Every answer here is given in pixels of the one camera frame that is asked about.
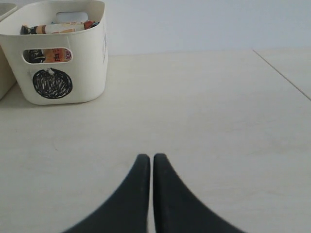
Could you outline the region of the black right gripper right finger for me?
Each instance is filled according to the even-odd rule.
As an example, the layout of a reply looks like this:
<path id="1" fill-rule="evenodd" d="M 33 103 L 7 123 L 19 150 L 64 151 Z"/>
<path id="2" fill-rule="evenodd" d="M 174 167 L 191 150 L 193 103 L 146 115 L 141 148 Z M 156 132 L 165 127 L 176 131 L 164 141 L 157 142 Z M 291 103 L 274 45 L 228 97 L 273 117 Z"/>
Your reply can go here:
<path id="1" fill-rule="evenodd" d="M 205 206 L 164 153 L 154 156 L 153 208 L 157 233 L 242 233 Z"/>

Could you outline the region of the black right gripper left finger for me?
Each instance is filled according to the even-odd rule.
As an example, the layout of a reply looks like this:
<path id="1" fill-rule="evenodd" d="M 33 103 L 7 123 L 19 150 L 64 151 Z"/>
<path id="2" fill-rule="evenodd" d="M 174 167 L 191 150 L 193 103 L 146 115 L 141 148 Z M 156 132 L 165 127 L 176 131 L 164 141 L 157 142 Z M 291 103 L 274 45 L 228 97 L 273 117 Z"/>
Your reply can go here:
<path id="1" fill-rule="evenodd" d="M 146 233 L 150 194 L 150 157 L 139 154 L 115 192 L 67 233 Z"/>

